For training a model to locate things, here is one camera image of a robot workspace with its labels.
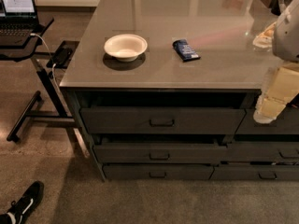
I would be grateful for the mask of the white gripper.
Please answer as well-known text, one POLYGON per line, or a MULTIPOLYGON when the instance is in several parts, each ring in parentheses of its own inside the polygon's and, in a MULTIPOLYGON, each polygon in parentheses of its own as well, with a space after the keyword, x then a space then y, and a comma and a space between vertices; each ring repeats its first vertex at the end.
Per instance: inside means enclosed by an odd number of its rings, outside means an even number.
POLYGON ((258 98, 253 119, 269 124, 299 93, 299 63, 283 62, 269 68, 263 79, 262 95, 258 98))

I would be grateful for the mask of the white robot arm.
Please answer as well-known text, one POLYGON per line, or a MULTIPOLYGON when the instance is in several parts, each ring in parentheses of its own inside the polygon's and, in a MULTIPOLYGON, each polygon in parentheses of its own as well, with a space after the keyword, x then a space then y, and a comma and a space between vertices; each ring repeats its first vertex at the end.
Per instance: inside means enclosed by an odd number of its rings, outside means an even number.
POLYGON ((299 94, 299 0, 283 6, 278 19, 254 38, 253 45, 272 48, 283 61, 265 75, 253 114, 256 122, 268 124, 299 94))

